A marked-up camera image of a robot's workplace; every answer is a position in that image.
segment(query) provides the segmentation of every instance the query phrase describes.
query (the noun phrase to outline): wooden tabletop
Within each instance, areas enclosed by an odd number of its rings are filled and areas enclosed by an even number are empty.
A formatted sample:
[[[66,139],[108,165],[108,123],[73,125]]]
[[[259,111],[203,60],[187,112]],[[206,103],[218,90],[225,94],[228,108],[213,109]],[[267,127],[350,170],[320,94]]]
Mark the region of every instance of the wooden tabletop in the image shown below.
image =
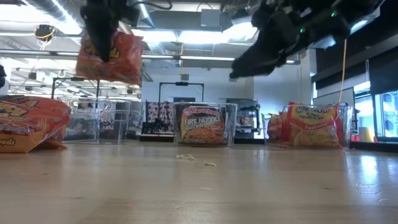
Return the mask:
[[[0,154],[1,224],[398,223],[397,154],[68,146]]]

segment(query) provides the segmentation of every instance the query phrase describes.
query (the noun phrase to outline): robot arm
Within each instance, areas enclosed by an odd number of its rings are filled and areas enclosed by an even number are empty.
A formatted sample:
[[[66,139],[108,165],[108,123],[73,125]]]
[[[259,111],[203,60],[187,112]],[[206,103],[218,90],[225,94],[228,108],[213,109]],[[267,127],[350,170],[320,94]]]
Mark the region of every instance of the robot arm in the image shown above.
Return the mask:
[[[252,17],[256,43],[232,64],[231,78],[269,75],[287,57],[332,36],[349,37],[352,26],[384,0],[264,0]]]

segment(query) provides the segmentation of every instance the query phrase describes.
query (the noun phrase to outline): wooden table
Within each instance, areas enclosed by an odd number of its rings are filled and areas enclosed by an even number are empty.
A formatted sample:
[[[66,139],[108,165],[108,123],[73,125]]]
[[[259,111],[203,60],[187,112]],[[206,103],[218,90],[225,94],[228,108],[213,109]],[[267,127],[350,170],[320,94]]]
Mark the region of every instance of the wooden table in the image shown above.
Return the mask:
[[[0,223],[398,223],[398,155],[138,142],[0,154]]]

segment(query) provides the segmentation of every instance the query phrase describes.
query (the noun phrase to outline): instant noodle package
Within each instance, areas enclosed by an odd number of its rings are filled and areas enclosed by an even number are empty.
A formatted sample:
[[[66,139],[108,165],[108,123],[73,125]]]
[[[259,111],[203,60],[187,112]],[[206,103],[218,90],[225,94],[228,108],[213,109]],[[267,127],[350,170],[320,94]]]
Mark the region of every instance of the instant noodle package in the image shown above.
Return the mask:
[[[294,148],[342,149],[348,146],[352,108],[289,103],[287,111],[271,115],[268,143]]]
[[[175,103],[174,143],[232,146],[236,112],[233,103]]]
[[[120,81],[141,86],[142,37],[115,33],[109,61],[103,62],[87,34],[81,40],[76,76],[92,80]]]
[[[0,101],[0,152],[24,152],[40,146],[65,148],[62,139],[70,108],[40,97],[19,96]]]

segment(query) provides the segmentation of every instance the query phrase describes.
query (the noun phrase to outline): ceiling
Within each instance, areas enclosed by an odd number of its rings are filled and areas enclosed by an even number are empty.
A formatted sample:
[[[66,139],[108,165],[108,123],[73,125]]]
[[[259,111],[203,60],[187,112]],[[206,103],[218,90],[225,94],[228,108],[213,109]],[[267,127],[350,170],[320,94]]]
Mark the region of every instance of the ceiling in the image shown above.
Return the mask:
[[[81,18],[78,15],[80,6],[83,4],[83,0],[57,0],[67,12],[76,20],[78,24],[82,26]],[[154,0],[158,4],[165,4],[165,1]],[[256,7],[259,1],[247,1],[247,0],[209,0],[203,3],[186,0],[186,1],[173,1],[174,11],[156,11],[154,8],[147,8],[149,15],[153,16],[155,29],[158,29],[158,24],[168,24],[168,26],[189,27],[197,26],[197,22],[191,22],[189,18],[200,18],[201,9],[209,9],[210,6],[214,9],[221,9],[226,15],[231,15],[236,12],[237,9],[246,6]],[[168,20],[173,18],[173,15],[182,13],[184,18],[178,20]],[[62,30],[67,30],[68,27],[61,29],[60,23],[57,22],[51,15],[44,14],[34,7],[28,6],[12,6],[12,5],[1,5],[0,7],[0,49],[16,49],[16,50],[40,50],[43,46],[43,42],[37,40],[33,31],[38,27],[39,24],[50,24],[57,28],[52,41],[44,47],[44,50],[48,51],[68,51],[78,52],[80,49],[80,38],[65,38],[65,34]],[[148,30],[147,25],[140,22],[138,29]],[[181,29],[174,29],[173,32],[176,34],[181,33]],[[184,55],[197,55],[197,56],[219,56],[219,57],[238,57],[240,56],[252,43],[254,39],[248,41],[235,41],[228,44],[181,44],[175,42],[162,42],[162,48],[167,54],[180,54]],[[150,43],[145,45],[145,54],[159,54],[154,52],[150,48]],[[34,94],[46,94],[51,92],[52,78],[57,76],[72,77],[75,69],[75,60],[59,60],[59,59],[34,59],[34,58],[2,58],[2,62],[6,62],[8,66],[12,67],[11,75],[11,89],[12,93],[34,93]],[[230,68],[231,62],[214,62],[214,61],[201,61],[201,60],[189,60],[189,61],[177,61],[171,60],[145,60],[144,68],[162,68],[167,69],[171,67],[201,67],[201,68]],[[38,71],[40,73],[40,80],[31,80],[28,78],[30,71]],[[95,82],[86,82],[84,84],[77,82],[65,82],[65,84],[73,86],[80,85],[84,92],[79,94],[84,95],[95,95],[96,86]],[[26,90],[26,86],[32,86],[33,91]],[[126,94],[127,86],[123,83],[110,83],[100,82],[101,86],[113,86],[116,89],[113,90],[102,90],[100,95],[102,96],[124,96]],[[60,85],[55,91],[56,95],[71,94],[66,91],[66,87]],[[134,97],[140,97],[140,91],[135,90]]]

